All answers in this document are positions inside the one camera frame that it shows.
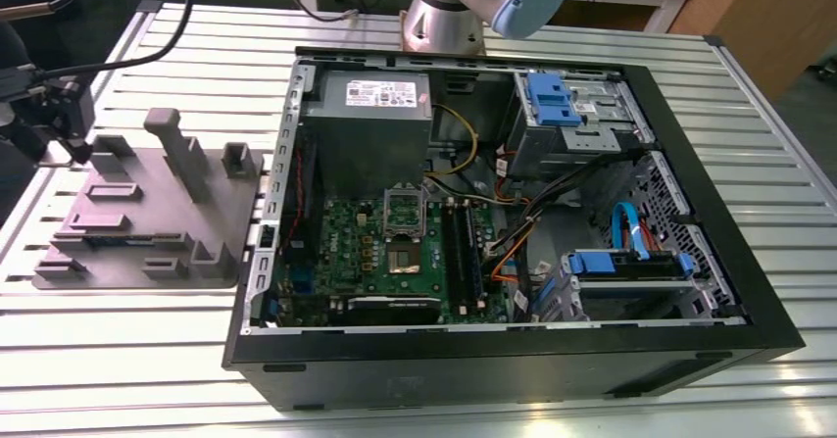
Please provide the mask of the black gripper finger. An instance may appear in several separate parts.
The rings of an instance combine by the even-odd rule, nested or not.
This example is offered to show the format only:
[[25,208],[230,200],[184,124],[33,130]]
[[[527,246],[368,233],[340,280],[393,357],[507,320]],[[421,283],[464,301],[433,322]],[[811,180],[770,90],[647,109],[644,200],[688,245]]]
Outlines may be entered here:
[[39,162],[46,144],[11,109],[1,110],[1,141],[13,146],[33,163]]
[[46,112],[46,135],[61,145],[71,161],[85,164],[93,152],[86,136],[94,121],[87,83],[75,77],[49,79],[45,82],[42,109]]

